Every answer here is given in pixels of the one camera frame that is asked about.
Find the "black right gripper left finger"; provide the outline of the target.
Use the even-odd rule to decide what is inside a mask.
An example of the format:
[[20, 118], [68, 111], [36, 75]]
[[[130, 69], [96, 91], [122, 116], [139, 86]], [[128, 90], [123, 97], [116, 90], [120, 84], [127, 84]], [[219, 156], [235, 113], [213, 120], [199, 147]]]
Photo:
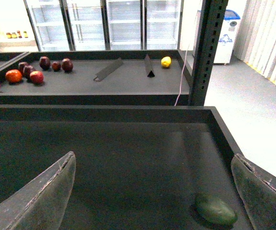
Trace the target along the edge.
[[76, 157], [70, 151], [0, 203], [0, 230], [57, 230], [71, 196]]

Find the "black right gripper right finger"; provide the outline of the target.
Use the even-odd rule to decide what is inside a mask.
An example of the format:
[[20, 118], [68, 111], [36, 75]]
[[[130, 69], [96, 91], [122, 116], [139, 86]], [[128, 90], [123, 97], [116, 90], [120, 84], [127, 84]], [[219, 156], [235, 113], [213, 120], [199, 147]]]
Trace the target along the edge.
[[276, 230], [276, 178], [236, 154], [231, 161], [236, 189], [255, 230]]

